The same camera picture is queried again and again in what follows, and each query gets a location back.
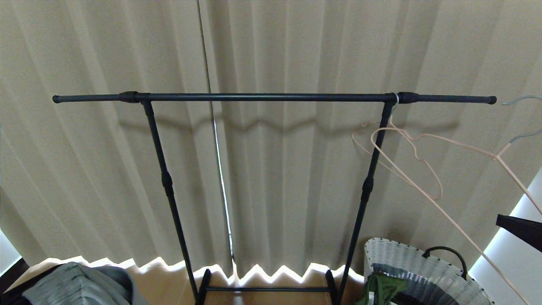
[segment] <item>curtain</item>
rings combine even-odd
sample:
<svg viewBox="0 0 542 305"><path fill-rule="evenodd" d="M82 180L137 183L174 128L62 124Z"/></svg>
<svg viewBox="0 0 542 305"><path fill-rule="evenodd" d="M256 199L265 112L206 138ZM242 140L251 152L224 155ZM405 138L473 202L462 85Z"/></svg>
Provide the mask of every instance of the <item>curtain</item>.
<svg viewBox="0 0 542 305"><path fill-rule="evenodd" d="M35 264L157 256L182 260L143 109L121 102L54 105L53 94L307 92L539 93L537 2L0 3L2 230ZM156 102L158 128L194 269L243 276L311 262L336 269L359 204L379 120L375 103ZM400 105L394 122L498 151L540 126L538 102ZM500 166L437 140L419 152L444 185L439 203L483 248L521 197ZM437 184L388 132L384 151L424 189ZM504 155L525 183L539 137ZM377 168L363 242L385 237L478 257L408 184ZM443 255L455 262L454 258Z"/></svg>

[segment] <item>horizontal bar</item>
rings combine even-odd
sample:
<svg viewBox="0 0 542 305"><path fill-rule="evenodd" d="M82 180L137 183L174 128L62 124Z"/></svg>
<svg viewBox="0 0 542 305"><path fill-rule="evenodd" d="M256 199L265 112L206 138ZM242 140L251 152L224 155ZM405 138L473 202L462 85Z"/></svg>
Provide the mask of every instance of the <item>horizontal bar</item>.
<svg viewBox="0 0 542 305"><path fill-rule="evenodd" d="M407 103L416 101L434 101L450 103L478 103L494 104L496 97L475 96L430 96L415 93L401 92L401 99L408 96ZM55 103L73 101L109 101L121 100L129 103L138 103L142 100L151 101L376 101L394 102L397 97L394 93L382 94L311 94L311 93L138 93L123 92L121 94L97 94L84 96L53 96Z"/></svg>
<svg viewBox="0 0 542 305"><path fill-rule="evenodd" d="M268 292L297 292L297 293L328 293L327 287L207 287L207 291L268 291Z"/></svg>

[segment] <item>black garment rack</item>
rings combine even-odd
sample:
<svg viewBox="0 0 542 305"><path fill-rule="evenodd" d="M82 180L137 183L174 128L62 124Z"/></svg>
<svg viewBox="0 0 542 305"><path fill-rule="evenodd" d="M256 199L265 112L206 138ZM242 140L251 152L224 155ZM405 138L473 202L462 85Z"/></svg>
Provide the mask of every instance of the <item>black garment rack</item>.
<svg viewBox="0 0 542 305"><path fill-rule="evenodd" d="M293 292L324 292L329 293L333 305L340 305L343 298L348 272L352 265L352 258L356 250L359 230L362 226L363 215L369 201L369 196L373 189L374 175L378 157L380 155L377 149L373 150L371 163L367 178L363 182L362 195L359 203L356 222L350 239L348 255L346 257L346 265L343 272L343 277L340 282L339 289L335 286L335 280L331 274L331 270L326 272L327 287L214 287L210 286L211 271L207 269L203 275L203 279L199 286L199 290L192 272L190 257L184 239L183 228L180 224L179 211L173 194L173 182L171 175L167 171L160 136L154 119L152 109L153 101L317 101L317 102L381 102L384 103L382 109L382 117L380 120L380 128L388 125L388 120L391 111L396 104L411 104L418 101L426 102L442 102L442 103L477 103L477 104L495 104L497 98L491 97L476 97L476 96L439 96L439 95L421 95L411 92L400 93L383 93L383 94L307 94L307 93L139 93L136 91L127 91L120 94L98 94L98 95L80 95L80 96L53 96L55 103L66 103L75 101L124 101L126 103L142 104L149 121L154 147L158 156L158 163L162 171L162 185L164 186L167 200L171 208L171 215L175 223L177 238L179 239L180 248L186 263L186 270L196 305L205 303L205 296L208 291L293 291ZM380 130L377 134L376 145L382 147L385 130Z"/></svg>

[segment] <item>white woven basket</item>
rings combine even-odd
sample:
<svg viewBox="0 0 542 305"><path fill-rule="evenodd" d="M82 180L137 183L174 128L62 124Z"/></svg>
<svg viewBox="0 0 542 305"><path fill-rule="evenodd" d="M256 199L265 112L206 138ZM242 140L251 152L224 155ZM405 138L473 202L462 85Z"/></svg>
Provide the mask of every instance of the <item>white woven basket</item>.
<svg viewBox="0 0 542 305"><path fill-rule="evenodd" d="M364 276L382 272L407 280L402 293L427 305L495 304L487 293L462 270L437 257L424 258L424 251L385 238L365 243Z"/></svg>

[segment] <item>wooden floor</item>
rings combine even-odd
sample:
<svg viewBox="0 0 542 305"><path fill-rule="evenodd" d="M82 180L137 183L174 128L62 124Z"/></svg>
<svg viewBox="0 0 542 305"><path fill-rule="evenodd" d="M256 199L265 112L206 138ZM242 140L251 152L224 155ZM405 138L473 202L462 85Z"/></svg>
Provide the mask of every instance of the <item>wooden floor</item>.
<svg viewBox="0 0 542 305"><path fill-rule="evenodd" d="M52 266L65 263L68 261L75 261L89 266L99 265L111 265L109 261L98 261L94 263L88 263L81 257L73 258L70 260L46 260L36 266L30 267L13 285L12 287L23 283L24 281L44 272ZM178 305L178 304L194 304L194 297L188 282L188 274L186 268L183 266L169 267L161 260L154 260L147 265L138 268L134 264L122 263L119 266L125 268L134 278L137 288L143 296L151 304L164 304L164 305ZM201 281L202 272L197 272L196 281L199 286ZM335 282L339 283L341 274L337 274ZM215 271L212 274L211 285L227 286L228 280L223 276L221 272ZM287 274L281 274L278 276L272 284L269 284L261 274L254 274L244 284L245 287L249 286L262 286L262 287L326 287L326 280L324 274L317 270L310 270L303 283L299 283L298 280L288 276ZM343 305L353 304L356 297L362 288L362 282L359 278L350 277L346 285L345 295L343 297ZM275 304L314 304L314 305L331 305L330 297L328 293L268 293L268 292L242 292L242 293L230 293L230 292L209 292L205 300L205 304L211 305L275 305Z"/></svg>

